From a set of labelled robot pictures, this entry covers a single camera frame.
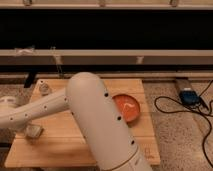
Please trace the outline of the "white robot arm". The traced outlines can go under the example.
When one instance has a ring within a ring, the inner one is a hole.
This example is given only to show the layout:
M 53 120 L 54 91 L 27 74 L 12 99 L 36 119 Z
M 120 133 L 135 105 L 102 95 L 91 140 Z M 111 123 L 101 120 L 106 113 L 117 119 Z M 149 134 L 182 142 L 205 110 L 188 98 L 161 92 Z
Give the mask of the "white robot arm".
M 102 171 L 153 171 L 104 82 L 95 74 L 73 75 L 65 88 L 0 112 L 0 128 L 68 110 Z

